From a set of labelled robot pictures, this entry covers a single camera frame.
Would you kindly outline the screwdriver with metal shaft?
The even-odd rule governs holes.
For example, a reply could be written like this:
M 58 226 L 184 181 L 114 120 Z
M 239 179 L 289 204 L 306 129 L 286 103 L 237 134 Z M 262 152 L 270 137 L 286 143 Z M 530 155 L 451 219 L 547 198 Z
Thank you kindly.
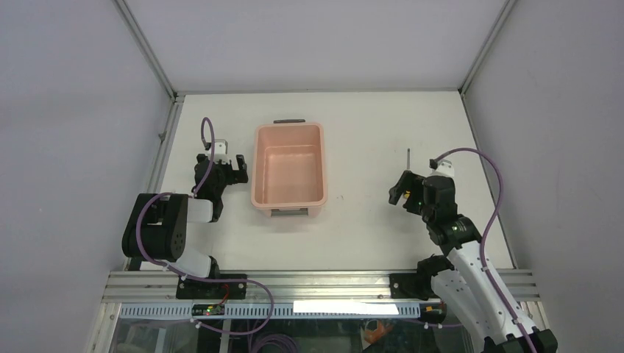
M 406 152 L 406 168 L 405 168 L 405 172 L 408 173 L 408 181 L 407 186 L 405 187 L 405 191 L 403 192 L 403 198 L 404 199 L 408 199 L 409 195 L 410 195 L 410 190 L 408 189 L 408 187 L 410 186 L 410 174 L 411 174 L 411 149 L 407 148 L 407 152 Z

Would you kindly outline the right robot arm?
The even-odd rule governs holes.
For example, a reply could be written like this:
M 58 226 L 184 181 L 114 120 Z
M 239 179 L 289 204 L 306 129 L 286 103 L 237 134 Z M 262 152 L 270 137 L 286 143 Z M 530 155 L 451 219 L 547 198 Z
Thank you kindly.
M 389 190 L 389 204 L 419 215 L 441 249 L 407 274 L 390 275 L 394 299 L 441 299 L 452 308 L 479 352 L 556 352 L 549 329 L 540 329 L 522 310 L 482 249 L 484 239 L 470 218 L 458 212 L 449 176 L 421 176 L 405 170 Z

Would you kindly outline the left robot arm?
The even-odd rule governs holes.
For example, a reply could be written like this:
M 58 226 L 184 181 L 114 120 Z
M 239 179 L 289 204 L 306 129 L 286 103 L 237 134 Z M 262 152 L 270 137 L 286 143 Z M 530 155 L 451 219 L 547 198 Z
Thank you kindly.
M 121 239 L 128 258 L 154 260 L 183 279 L 195 277 L 193 289 L 204 299 L 221 290 L 221 274 L 214 257 L 186 246 L 189 223 L 216 223 L 224 209 L 226 187 L 249 181 L 242 154 L 215 163 L 206 154 L 197 155 L 195 179 L 203 181 L 195 197 L 185 193 L 141 193 L 137 196 Z

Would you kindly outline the pink plastic bin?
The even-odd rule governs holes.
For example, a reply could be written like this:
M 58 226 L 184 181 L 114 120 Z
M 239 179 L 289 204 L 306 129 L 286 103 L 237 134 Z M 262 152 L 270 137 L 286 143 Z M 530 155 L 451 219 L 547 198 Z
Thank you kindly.
M 252 205 L 268 217 L 317 217 L 327 198 L 325 132 L 303 119 L 255 130 Z

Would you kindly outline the orange object below table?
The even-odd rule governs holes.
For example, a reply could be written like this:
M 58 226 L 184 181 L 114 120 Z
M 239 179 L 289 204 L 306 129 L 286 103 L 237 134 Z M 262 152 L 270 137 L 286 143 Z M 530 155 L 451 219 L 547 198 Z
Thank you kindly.
M 366 321 L 362 326 L 362 339 L 369 345 L 378 342 L 388 335 L 394 328 L 393 323 L 386 319 L 373 319 Z

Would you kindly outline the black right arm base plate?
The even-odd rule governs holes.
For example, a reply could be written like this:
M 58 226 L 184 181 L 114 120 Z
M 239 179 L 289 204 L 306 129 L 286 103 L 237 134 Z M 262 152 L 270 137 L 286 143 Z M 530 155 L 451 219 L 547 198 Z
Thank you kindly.
M 443 255 L 432 255 L 417 263 L 414 271 L 390 273 L 389 287 L 393 299 L 437 298 L 432 289 L 432 278 L 446 270 L 454 270 L 453 264 Z

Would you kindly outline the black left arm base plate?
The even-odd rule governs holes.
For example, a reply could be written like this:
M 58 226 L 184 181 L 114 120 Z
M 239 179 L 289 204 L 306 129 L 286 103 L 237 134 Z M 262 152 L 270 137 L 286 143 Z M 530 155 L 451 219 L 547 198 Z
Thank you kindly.
M 245 299 L 247 294 L 247 284 L 242 279 L 247 279 L 246 274 L 221 274 L 220 279 L 231 280 L 228 283 L 206 283 L 193 279 L 182 280 L 179 278 L 175 298 L 182 300 L 222 300 L 225 296 L 228 299 Z

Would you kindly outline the aluminium front rail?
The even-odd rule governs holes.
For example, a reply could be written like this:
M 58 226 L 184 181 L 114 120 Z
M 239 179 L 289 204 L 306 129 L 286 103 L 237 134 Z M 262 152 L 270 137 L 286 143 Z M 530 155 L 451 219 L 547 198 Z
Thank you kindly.
M 298 300 L 353 300 L 358 302 L 414 302 L 393 299 L 390 273 L 408 271 L 248 271 L 245 299 L 227 302 L 277 303 Z M 213 300 L 176 299 L 179 277 L 164 271 L 113 271 L 104 287 L 104 303 L 169 303 Z

